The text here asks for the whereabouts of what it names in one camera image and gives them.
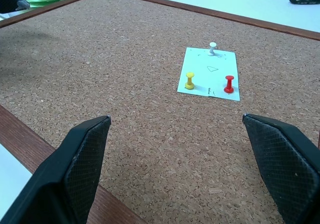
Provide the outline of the black pen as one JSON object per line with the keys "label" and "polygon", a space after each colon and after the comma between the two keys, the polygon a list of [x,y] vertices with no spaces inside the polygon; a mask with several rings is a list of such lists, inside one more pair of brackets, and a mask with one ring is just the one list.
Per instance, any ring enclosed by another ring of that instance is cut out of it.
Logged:
{"label": "black pen", "polygon": [[318,5],[320,0],[289,0],[291,4],[295,5]]}

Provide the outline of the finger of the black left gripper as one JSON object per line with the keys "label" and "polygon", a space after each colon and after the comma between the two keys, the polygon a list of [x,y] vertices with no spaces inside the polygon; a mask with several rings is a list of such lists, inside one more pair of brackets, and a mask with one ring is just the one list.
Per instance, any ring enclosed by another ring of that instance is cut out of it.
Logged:
{"label": "finger of the black left gripper", "polygon": [[0,14],[29,9],[30,4],[26,0],[0,0]]}

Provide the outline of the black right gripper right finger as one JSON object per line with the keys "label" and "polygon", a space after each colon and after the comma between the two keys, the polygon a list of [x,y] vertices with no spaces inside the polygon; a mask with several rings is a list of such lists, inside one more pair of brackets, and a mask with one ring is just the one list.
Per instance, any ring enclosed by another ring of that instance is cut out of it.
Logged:
{"label": "black right gripper right finger", "polygon": [[285,224],[320,224],[320,149],[293,125],[254,114],[242,120]]}

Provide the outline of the yellow push pin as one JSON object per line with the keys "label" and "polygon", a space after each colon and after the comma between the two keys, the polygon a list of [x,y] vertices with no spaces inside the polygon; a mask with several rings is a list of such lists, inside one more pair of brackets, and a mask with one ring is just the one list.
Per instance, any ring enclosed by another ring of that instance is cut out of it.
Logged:
{"label": "yellow push pin", "polygon": [[192,90],[194,89],[194,83],[192,82],[192,78],[195,76],[193,72],[187,72],[186,77],[187,77],[187,82],[185,83],[185,88]]}

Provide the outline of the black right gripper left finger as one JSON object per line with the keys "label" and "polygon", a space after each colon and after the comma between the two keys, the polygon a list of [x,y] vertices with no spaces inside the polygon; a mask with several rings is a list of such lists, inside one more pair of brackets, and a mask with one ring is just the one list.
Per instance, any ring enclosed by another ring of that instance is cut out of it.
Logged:
{"label": "black right gripper left finger", "polygon": [[87,224],[111,122],[105,115],[73,127],[39,165],[0,224]]}

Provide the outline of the red push pin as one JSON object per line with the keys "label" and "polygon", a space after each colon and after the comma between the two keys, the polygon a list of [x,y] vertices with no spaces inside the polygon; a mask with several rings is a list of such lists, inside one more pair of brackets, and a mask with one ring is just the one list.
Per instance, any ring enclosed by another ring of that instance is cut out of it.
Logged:
{"label": "red push pin", "polygon": [[232,86],[232,80],[234,79],[234,76],[228,75],[228,76],[225,77],[225,79],[227,80],[227,84],[226,84],[226,86],[224,88],[224,91],[226,93],[228,93],[228,94],[231,94],[231,93],[234,92],[234,88]]}

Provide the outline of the cork board with wooden frame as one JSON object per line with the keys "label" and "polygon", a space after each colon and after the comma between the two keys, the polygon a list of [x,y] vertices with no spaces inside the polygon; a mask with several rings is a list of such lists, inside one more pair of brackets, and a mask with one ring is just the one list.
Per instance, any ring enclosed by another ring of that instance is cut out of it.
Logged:
{"label": "cork board with wooden frame", "polygon": [[[177,91],[187,47],[236,54],[240,101]],[[110,115],[101,185],[149,224],[284,224],[245,113],[317,143],[320,41],[141,0],[81,0],[0,29],[0,105],[54,147]]]}

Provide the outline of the white paper note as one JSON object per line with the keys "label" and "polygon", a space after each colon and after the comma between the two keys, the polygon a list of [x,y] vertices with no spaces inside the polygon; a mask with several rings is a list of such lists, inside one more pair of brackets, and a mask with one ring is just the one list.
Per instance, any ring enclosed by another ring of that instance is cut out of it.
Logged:
{"label": "white paper note", "polygon": [[[208,52],[208,49],[186,48],[177,91],[239,101],[240,91],[236,54],[229,51],[214,50],[215,55],[209,56]],[[187,72],[194,73],[192,78],[194,89],[192,90],[186,89],[184,86],[187,82]],[[232,80],[234,92],[231,94],[224,91],[227,85],[226,76],[228,75],[234,76]]]}

